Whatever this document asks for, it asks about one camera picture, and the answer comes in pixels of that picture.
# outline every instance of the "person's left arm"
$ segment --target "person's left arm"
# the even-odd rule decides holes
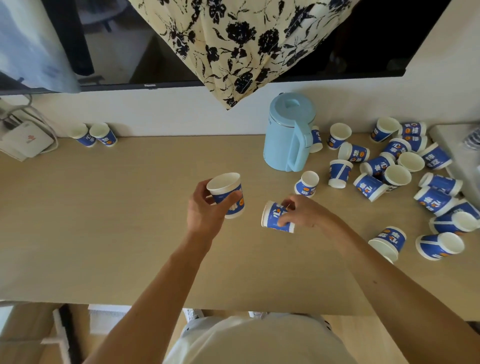
[[[218,205],[198,183],[189,200],[188,230],[180,246],[85,364],[161,363],[200,264],[218,234],[228,208],[241,198],[231,193]]]

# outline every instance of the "hand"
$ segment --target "hand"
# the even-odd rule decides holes
[[[210,180],[198,182],[188,201],[187,211],[188,234],[204,240],[208,244],[207,250],[210,249],[213,238],[220,231],[228,209],[242,196],[240,191],[235,191],[218,205],[212,205],[215,201],[207,190],[209,182]]]
[[[282,205],[288,207],[289,212],[279,217],[279,226],[284,226],[287,222],[293,222],[295,225],[314,228],[322,226],[324,222],[328,223],[332,218],[336,218],[336,215],[328,209],[300,194],[290,195],[282,202]]]

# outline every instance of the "person's right arm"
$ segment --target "person's right arm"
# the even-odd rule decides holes
[[[336,249],[410,364],[480,363],[480,335],[315,201],[292,195],[278,224],[318,227]]]

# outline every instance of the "kettle handle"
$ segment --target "kettle handle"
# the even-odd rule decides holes
[[[292,143],[288,152],[287,167],[290,167],[294,172],[301,171],[307,161],[312,144],[312,131],[308,124],[295,121]]]

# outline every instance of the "person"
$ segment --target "person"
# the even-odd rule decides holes
[[[236,191],[214,205],[206,188],[208,181],[198,183],[189,200],[187,232],[181,244],[86,364],[162,362],[200,264],[228,208],[241,197]],[[292,195],[282,204],[290,205],[291,211],[281,216],[279,225],[291,221],[296,226],[321,229],[334,242],[410,364],[480,363],[480,336],[338,216],[300,195]],[[261,319],[222,320],[201,318],[198,310],[188,312],[191,320],[164,363],[355,363],[318,317],[267,314]]]

